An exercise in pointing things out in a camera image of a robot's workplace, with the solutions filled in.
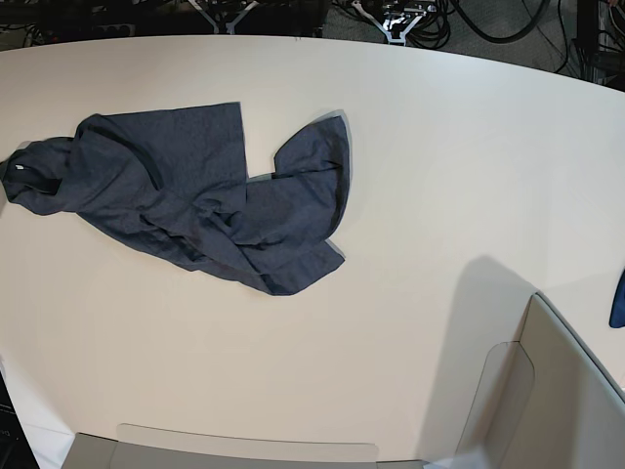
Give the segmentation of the dark blue t-shirt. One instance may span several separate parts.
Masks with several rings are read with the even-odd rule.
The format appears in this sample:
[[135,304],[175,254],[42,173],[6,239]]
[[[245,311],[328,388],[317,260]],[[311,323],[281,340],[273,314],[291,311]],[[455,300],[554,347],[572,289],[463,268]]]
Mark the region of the dark blue t-shirt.
[[74,213],[122,244],[271,296],[296,294],[344,261],[329,241],[351,182],[343,116],[318,119],[250,177],[241,106],[94,114],[71,137],[1,164],[8,200]]

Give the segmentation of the silver y-shaped stand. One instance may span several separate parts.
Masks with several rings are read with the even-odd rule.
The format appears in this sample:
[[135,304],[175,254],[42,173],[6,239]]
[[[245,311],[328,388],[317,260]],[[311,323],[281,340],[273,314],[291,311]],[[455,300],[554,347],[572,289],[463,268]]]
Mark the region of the silver y-shaped stand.
[[258,1],[188,0],[192,8],[212,27],[214,34],[234,35],[236,27],[257,8]]
[[437,7],[426,1],[374,1],[371,21],[390,45],[405,46],[408,34]]

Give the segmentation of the blue cloth at right edge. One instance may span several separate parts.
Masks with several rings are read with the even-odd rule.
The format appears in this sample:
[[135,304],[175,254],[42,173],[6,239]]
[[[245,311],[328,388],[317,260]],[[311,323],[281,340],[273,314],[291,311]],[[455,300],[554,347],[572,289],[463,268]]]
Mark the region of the blue cloth at right edge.
[[615,288],[608,325],[610,328],[625,326],[625,271],[622,272]]

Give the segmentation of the silver Y-shaped stand right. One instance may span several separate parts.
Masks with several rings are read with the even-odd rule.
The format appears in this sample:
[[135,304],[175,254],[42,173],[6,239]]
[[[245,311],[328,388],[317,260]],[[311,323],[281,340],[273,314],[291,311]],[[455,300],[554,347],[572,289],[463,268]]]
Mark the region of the silver Y-shaped stand right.
[[371,21],[390,45],[405,46],[408,34],[437,7],[426,1],[374,1]]

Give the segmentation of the black device lower left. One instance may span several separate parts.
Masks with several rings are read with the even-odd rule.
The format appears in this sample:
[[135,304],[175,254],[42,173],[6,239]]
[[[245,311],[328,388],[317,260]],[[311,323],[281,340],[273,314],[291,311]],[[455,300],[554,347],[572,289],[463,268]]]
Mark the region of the black device lower left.
[[0,403],[1,467],[3,469],[38,469],[39,465],[26,440],[4,378],[1,378]]

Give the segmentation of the silver Y-shaped stand left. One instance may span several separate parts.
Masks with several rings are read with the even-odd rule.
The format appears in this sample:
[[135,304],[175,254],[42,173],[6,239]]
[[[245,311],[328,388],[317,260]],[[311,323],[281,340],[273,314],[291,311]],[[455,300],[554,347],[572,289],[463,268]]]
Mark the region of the silver Y-shaped stand left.
[[192,8],[212,27],[214,34],[234,35],[236,27],[257,8],[258,1],[188,0]]

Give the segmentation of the grey cardboard box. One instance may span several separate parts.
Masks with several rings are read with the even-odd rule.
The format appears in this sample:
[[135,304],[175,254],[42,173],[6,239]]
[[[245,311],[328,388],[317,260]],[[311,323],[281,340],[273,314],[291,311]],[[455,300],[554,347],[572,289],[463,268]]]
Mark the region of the grey cardboard box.
[[[624,394],[542,294],[488,353],[455,452],[438,468],[620,468]],[[67,468],[379,468],[372,444],[216,437],[122,424],[77,434]]]

